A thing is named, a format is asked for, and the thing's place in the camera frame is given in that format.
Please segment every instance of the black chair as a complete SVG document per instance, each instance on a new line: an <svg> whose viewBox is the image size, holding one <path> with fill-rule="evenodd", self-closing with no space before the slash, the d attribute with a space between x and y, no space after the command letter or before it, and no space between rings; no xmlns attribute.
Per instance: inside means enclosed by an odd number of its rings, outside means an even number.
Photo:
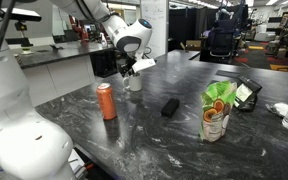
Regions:
<svg viewBox="0 0 288 180"><path fill-rule="evenodd" d="M231 60L233 54L233 33L232 32L217 32L210 49L210 55L221 58L221 60Z"/></svg>

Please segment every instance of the gray granite countertop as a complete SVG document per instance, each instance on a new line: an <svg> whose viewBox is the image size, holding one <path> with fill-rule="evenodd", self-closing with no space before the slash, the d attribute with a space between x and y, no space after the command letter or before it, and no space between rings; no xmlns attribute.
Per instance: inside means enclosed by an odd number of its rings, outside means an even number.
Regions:
<svg viewBox="0 0 288 180"><path fill-rule="evenodd" d="M40 66L43 64L54 63L58 61L68 60L70 58L85 56L94 52L100 52L113 49L113 45L108 47L102 47L100 43L95 42L68 42L59 43L56 47L62 47L63 49L53 50L51 46L34 46L31 47L33 54L21 54L22 49L12 49L13 54L18 54L22 63L20 64L22 69Z"/></svg>
<svg viewBox="0 0 288 180"><path fill-rule="evenodd" d="M119 74L36 107L59 124L114 177L122 179L288 179L288 130L265 104L288 103L288 73L189 61L192 53L172 51L143 71L143 90L128 92ZM226 134L202 141L200 94L218 70L241 73L263 86L252 113L233 109ZM118 118L103 121L96 97L111 83ZM180 100L172 118L163 105Z"/></svg>

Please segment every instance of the orange can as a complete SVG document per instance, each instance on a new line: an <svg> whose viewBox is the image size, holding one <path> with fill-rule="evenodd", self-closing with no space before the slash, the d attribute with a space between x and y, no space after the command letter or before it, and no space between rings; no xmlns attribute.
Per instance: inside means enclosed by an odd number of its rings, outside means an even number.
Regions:
<svg viewBox="0 0 288 180"><path fill-rule="evenodd" d="M114 119L117 114L113 98L113 89L111 85L109 83L102 83L97 87L96 94L102 111L103 119Z"/></svg>

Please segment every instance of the cardboard box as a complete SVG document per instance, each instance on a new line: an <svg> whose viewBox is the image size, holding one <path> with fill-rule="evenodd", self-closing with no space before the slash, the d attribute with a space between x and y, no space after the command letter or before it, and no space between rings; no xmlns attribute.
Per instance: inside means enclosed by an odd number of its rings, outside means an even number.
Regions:
<svg viewBox="0 0 288 180"><path fill-rule="evenodd" d="M200 40L187 40L185 50L187 51L201 51L202 42Z"/></svg>

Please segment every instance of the snack bag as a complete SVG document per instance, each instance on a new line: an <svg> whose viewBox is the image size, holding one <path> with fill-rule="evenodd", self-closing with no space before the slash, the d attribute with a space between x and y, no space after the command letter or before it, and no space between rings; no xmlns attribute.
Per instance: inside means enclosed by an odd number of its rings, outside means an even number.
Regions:
<svg viewBox="0 0 288 180"><path fill-rule="evenodd" d="M209 85L201 94L204 139L213 142L225 134L236 96L236 88L236 83L230 81L217 82Z"/></svg>

